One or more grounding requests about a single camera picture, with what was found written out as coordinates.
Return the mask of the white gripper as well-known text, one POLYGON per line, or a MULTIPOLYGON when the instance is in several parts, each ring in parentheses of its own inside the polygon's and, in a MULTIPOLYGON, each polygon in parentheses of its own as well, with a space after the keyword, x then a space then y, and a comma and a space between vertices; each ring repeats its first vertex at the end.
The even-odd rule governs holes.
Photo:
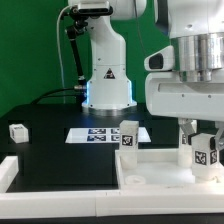
POLYGON ((181 82, 176 72, 150 73, 145 95, 151 115, 179 118, 182 144, 190 145, 196 135, 192 119, 217 121, 210 148, 224 150, 224 71, 214 71, 210 82, 195 83, 181 82))

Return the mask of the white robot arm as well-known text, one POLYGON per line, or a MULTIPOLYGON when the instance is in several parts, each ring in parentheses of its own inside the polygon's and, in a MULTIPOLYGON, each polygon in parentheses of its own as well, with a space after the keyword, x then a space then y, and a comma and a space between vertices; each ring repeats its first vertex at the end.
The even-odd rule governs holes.
POLYGON ((179 122, 189 143, 224 149, 224 0, 67 0, 87 34, 87 113, 144 102, 179 122))

